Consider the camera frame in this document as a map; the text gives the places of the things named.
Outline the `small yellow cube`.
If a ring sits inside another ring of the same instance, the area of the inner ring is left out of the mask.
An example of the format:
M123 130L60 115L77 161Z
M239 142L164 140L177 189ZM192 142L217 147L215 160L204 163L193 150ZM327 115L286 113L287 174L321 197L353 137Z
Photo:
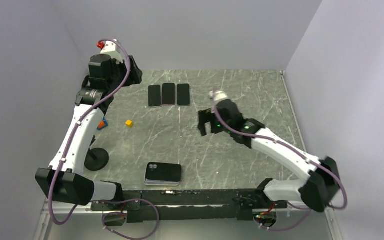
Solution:
M134 125L134 123L133 123L132 120L127 120L127 121L125 122L125 125L126 125L127 127L129 127L129 128L132 128L133 125Z

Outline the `orange blue toy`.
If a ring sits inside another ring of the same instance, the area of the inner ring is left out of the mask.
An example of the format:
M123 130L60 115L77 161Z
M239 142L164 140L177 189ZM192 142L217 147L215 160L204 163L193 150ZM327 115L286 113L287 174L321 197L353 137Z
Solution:
M108 126L108 122L106 118L104 117L102 121L99 123L97 130L101 131L102 129L106 128Z

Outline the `black phone case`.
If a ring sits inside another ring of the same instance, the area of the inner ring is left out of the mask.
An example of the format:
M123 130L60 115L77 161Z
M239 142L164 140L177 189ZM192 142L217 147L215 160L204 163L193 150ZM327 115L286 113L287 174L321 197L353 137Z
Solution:
M145 171L145 180L148 182L180 182L182 171L180 164L149 162Z

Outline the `black phone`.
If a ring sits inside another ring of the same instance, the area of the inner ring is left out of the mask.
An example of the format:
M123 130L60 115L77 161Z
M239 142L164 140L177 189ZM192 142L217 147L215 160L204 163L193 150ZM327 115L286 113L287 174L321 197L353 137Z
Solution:
M160 85L150 85L148 90L148 106L157 108L162 106L162 88Z
M162 84L161 102L163 106L176 104L176 84L169 82Z

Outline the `black round stand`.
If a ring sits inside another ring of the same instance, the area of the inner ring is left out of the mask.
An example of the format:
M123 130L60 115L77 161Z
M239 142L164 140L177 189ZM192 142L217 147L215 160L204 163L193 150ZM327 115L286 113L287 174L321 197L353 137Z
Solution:
M102 170L108 164L110 159L110 155L105 149L99 147L91 149L91 146L95 141L96 138L93 136L84 162L84 167L92 172Z

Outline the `white phone case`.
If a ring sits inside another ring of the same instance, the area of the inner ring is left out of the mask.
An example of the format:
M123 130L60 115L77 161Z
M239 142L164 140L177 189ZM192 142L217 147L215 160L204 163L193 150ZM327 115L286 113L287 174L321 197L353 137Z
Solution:
M152 186L152 187L176 187L180 184L180 182L147 182L145 181L144 184L146 186Z

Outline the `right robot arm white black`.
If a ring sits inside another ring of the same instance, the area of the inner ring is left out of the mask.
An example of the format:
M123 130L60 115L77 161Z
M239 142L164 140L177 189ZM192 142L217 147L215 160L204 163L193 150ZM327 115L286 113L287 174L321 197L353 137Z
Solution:
M343 196L343 205L339 209L347 207L347 193L337 163L331 157L321 159L306 153L277 136L263 123L244 118L230 99L214 101L211 108L200 110L197 116L197 128L202 136L207 135L206 124L210 124L212 134L229 134L236 143L269 156L297 177L296 180L265 179L255 195L260 207L268 208L278 201L301 202L322 213L332 207L331 202L338 192Z

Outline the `black base frame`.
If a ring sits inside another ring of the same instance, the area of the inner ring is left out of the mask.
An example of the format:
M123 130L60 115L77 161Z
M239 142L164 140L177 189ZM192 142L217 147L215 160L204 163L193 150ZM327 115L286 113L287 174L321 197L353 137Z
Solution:
M108 203L91 204L94 212L123 210L128 223L174 220L236 219L253 221L254 216L270 210L285 209L285 201L271 202L255 189L207 190L125 190L127 204L110 206Z

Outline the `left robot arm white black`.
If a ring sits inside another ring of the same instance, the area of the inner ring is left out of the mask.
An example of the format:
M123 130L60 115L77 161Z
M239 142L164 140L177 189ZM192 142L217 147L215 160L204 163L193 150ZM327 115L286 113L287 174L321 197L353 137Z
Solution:
M143 72L129 55L126 62L118 62L107 54L90 58L89 75L83 80L76 95L74 114L63 143L47 168L39 168L35 180L52 201L86 206L103 200L111 210L124 203L123 187L110 181L92 181L83 176L84 169L98 171L109 162L103 148L91 148L99 124L114 100L111 94L122 84L140 84Z

